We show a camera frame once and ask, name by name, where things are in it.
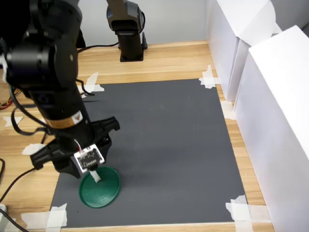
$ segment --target wooden table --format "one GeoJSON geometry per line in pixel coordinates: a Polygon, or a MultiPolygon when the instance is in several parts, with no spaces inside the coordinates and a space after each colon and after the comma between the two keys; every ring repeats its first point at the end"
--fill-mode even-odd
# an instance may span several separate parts
{"type": "MultiPolygon", "coordinates": [[[[94,48],[82,52],[79,55],[79,79],[84,81],[95,72],[99,72],[97,84],[131,83],[146,81],[198,79],[202,72],[210,64],[216,76],[216,71],[211,59],[208,45],[205,41],[169,43],[150,45],[145,51],[143,62],[119,62],[120,51],[116,47],[94,48]]],[[[7,84],[0,84],[0,99],[8,98],[7,84]]],[[[222,89],[217,85],[220,100],[224,100],[222,89]]],[[[19,95],[21,103],[31,102],[19,95]]],[[[34,143],[40,143],[42,133],[34,136],[22,136],[17,134],[12,127],[4,127],[3,116],[10,116],[13,107],[0,111],[0,157],[6,161],[4,177],[0,185],[0,195],[9,184],[21,173],[32,168],[30,158],[22,155],[23,149],[34,143]]],[[[42,118],[37,109],[30,109],[38,118],[42,118]]],[[[236,156],[240,176],[246,192],[249,204],[265,205],[261,190],[256,180],[250,159],[244,146],[236,121],[226,119],[228,132],[236,156]]],[[[23,118],[19,123],[22,129],[32,131],[38,124],[28,118],[23,118]]],[[[55,191],[59,173],[54,170],[51,163],[44,168],[32,172],[20,179],[11,189],[3,204],[8,206],[9,215],[17,219],[22,226],[26,224],[21,220],[22,213],[48,211],[55,191]]],[[[271,223],[255,223],[254,231],[272,232],[271,223]]],[[[164,226],[139,226],[116,227],[95,229],[63,229],[63,231],[127,231],[127,232],[208,232],[208,231],[235,231],[234,223],[207,223],[188,225],[164,225],[164,226]]]]}

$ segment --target white box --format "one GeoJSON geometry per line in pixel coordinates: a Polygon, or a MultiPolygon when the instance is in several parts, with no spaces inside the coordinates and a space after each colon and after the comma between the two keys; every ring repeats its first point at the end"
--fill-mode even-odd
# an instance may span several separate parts
{"type": "Polygon", "coordinates": [[[309,38],[294,26],[249,49],[237,123],[274,228],[309,231],[309,38]]]}
{"type": "Polygon", "coordinates": [[[214,0],[208,4],[207,40],[224,97],[234,101],[248,49],[281,30],[270,0],[214,0]]]}

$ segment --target cable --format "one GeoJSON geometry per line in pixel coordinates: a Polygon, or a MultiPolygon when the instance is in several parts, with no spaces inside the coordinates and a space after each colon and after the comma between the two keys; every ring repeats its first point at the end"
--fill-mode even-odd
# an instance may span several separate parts
{"type": "MultiPolygon", "coordinates": [[[[141,30],[139,31],[139,34],[142,33],[142,31],[145,28],[145,24],[146,24],[146,17],[145,17],[145,14],[144,14],[143,11],[141,12],[141,16],[142,16],[143,24],[142,24],[141,30]]],[[[119,42],[116,42],[116,43],[110,44],[110,45],[92,45],[92,46],[84,47],[84,48],[78,50],[78,53],[81,53],[81,52],[88,50],[90,48],[93,48],[93,47],[114,47],[115,45],[118,45],[118,44],[119,44],[119,42]]]]}
{"type": "Polygon", "coordinates": [[[78,53],[81,53],[81,52],[88,50],[90,48],[93,48],[93,47],[114,47],[115,45],[118,45],[118,44],[119,44],[119,42],[116,42],[116,43],[110,44],[110,45],[92,45],[92,46],[88,46],[88,47],[84,47],[82,49],[79,49],[78,53]]]}
{"type": "MultiPolygon", "coordinates": [[[[18,94],[20,94],[20,92],[21,92],[21,90],[16,89],[16,90],[14,91],[15,96],[17,96],[18,94]]],[[[12,105],[12,103],[13,103],[12,98],[9,97],[8,100],[6,100],[6,101],[3,102],[3,103],[0,103],[0,110],[4,110],[4,109],[8,108],[10,105],[12,105]]]]}
{"type": "Polygon", "coordinates": [[[0,161],[2,162],[1,171],[0,171],[0,181],[2,180],[4,168],[5,168],[5,161],[0,158],[0,161]]]}
{"type": "Polygon", "coordinates": [[[91,95],[91,96],[95,95],[94,93],[89,93],[89,92],[86,91],[86,89],[84,87],[84,82],[82,80],[76,79],[76,81],[82,84],[82,90],[84,91],[82,94],[86,93],[86,94],[91,95]]]}
{"type": "Polygon", "coordinates": [[[7,213],[5,213],[2,209],[0,209],[0,213],[3,214],[3,216],[5,216],[13,225],[15,225],[19,230],[21,230],[22,232],[29,232],[26,229],[22,228],[20,225],[18,225],[9,215],[7,215],[7,213]]]}
{"type": "Polygon", "coordinates": [[[46,140],[46,137],[47,137],[47,132],[45,131],[44,135],[43,135],[43,138],[41,140],[41,144],[44,144],[45,140],[46,140]]]}
{"type": "MultiPolygon", "coordinates": [[[[70,139],[74,139],[72,137],[72,135],[68,134],[68,133],[65,133],[63,131],[60,131],[60,130],[55,130],[54,128],[52,128],[51,126],[47,125],[46,123],[42,122],[41,120],[39,120],[38,118],[36,118],[35,116],[33,116],[32,114],[30,114],[24,107],[23,105],[21,105],[18,100],[16,99],[15,95],[14,95],[14,90],[13,90],[13,87],[11,85],[9,85],[9,90],[10,90],[10,95],[11,95],[11,98],[16,106],[16,108],[18,108],[22,113],[24,113],[27,117],[29,117],[30,119],[32,119],[33,121],[39,123],[40,125],[44,126],[45,128],[47,128],[50,132],[52,132],[53,134],[56,134],[58,136],[62,136],[62,137],[66,137],[66,138],[70,138],[70,139]]],[[[12,120],[12,125],[15,128],[18,128],[19,127],[17,126],[17,123],[15,122],[15,118],[14,118],[14,115],[13,115],[13,112],[11,114],[11,120],[12,120]]],[[[42,128],[37,128],[35,130],[35,132],[37,131],[43,131],[42,128]]],[[[33,135],[35,132],[28,132],[29,135],[33,135]]]]}
{"type": "Polygon", "coordinates": [[[34,171],[35,168],[31,168],[30,170],[22,173],[21,175],[19,175],[8,187],[8,189],[4,192],[3,196],[0,199],[0,203],[3,201],[3,199],[6,197],[6,195],[8,194],[8,192],[11,190],[11,188],[13,187],[13,185],[20,179],[22,178],[24,175],[27,175],[28,173],[31,173],[32,171],[34,171]]]}
{"type": "MultiPolygon", "coordinates": [[[[0,161],[2,162],[2,167],[1,167],[1,171],[0,171],[0,181],[2,180],[2,176],[3,176],[3,172],[4,172],[4,168],[5,168],[5,161],[3,159],[0,158],[0,161]]],[[[11,188],[13,187],[13,185],[23,176],[27,175],[28,173],[34,171],[35,168],[32,168],[24,173],[22,173],[21,175],[19,175],[11,184],[10,186],[7,188],[7,190],[4,192],[3,196],[0,199],[0,203],[3,201],[3,199],[6,197],[6,195],[8,194],[8,192],[11,190],[11,188]]],[[[2,209],[0,209],[0,213],[2,213],[13,225],[15,225],[19,230],[21,230],[22,232],[29,232],[26,229],[22,228],[20,225],[18,225],[7,213],[5,213],[2,209]]]]}

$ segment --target masking tape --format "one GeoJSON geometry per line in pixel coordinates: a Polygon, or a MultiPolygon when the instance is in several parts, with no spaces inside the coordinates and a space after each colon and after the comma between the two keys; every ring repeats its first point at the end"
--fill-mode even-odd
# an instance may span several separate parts
{"type": "Polygon", "coordinates": [[[213,88],[216,85],[219,85],[219,79],[217,77],[213,77],[211,65],[208,65],[208,68],[205,72],[203,72],[203,77],[199,78],[201,85],[204,85],[205,88],[213,88]]]}
{"type": "Polygon", "coordinates": [[[29,144],[25,147],[25,149],[22,151],[22,155],[32,155],[36,153],[37,151],[41,150],[43,147],[45,147],[44,144],[29,144]]]}
{"type": "Polygon", "coordinates": [[[46,229],[46,232],[60,232],[61,227],[67,225],[67,204],[61,207],[52,207],[51,211],[40,213],[22,214],[22,220],[27,224],[27,229],[46,229]]]}
{"type": "MultiPolygon", "coordinates": [[[[86,84],[84,85],[85,90],[89,93],[92,92],[103,92],[104,88],[102,88],[100,85],[96,85],[97,82],[97,78],[98,78],[98,72],[92,74],[88,79],[86,84]]],[[[78,87],[78,91],[79,92],[83,92],[82,86],[77,86],[78,87]]]]}
{"type": "Polygon", "coordinates": [[[6,72],[7,72],[7,69],[8,69],[8,64],[6,63],[4,54],[2,54],[2,55],[0,56],[0,64],[2,64],[2,68],[3,68],[2,81],[3,81],[4,83],[7,83],[7,82],[6,82],[6,72]]]}
{"type": "Polygon", "coordinates": [[[247,204],[245,195],[231,199],[225,206],[235,221],[236,232],[253,232],[253,222],[271,223],[267,207],[247,204]]]}
{"type": "Polygon", "coordinates": [[[234,114],[234,107],[231,102],[228,101],[220,101],[221,108],[223,111],[224,118],[229,118],[231,120],[236,120],[235,114],[234,114]]]}
{"type": "MultiPolygon", "coordinates": [[[[15,121],[18,124],[24,117],[15,117],[15,121]]],[[[3,119],[6,121],[5,127],[12,126],[11,117],[3,116],[3,119]]]]}
{"type": "Polygon", "coordinates": [[[4,232],[19,232],[19,229],[13,225],[11,222],[8,221],[8,224],[4,230],[4,232]]]}

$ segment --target orange label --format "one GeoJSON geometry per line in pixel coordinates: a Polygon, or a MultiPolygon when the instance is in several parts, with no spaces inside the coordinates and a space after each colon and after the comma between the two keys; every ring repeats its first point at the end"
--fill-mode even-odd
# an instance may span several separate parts
{"type": "Polygon", "coordinates": [[[73,114],[71,117],[60,119],[60,120],[50,120],[46,119],[46,124],[51,126],[54,129],[65,129],[75,126],[80,123],[83,119],[83,115],[80,111],[73,114]]]}

